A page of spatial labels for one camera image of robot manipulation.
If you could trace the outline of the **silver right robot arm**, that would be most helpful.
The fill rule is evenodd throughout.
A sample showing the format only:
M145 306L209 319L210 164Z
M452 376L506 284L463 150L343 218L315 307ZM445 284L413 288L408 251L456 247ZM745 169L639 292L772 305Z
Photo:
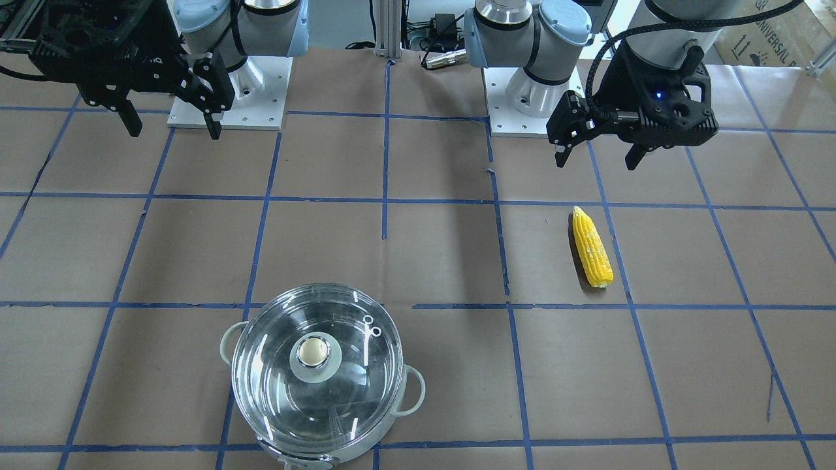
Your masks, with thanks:
M169 93L202 116L213 140L244 95L233 74L252 57L299 57L310 44L307 1L3 1L2 51L36 72L2 74L74 84L91 107L143 124L129 93Z

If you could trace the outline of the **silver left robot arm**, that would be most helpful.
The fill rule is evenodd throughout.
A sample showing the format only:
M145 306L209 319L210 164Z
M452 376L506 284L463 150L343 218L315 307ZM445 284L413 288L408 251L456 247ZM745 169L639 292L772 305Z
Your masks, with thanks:
M703 57L731 19L737 1L642 1L600 83L584 92L568 80L595 26L573 1L477 1L463 19L468 62L516 69L507 94L522 113L547 120L557 166L601 134L630 143L635 170L659 148L700 146L719 130Z

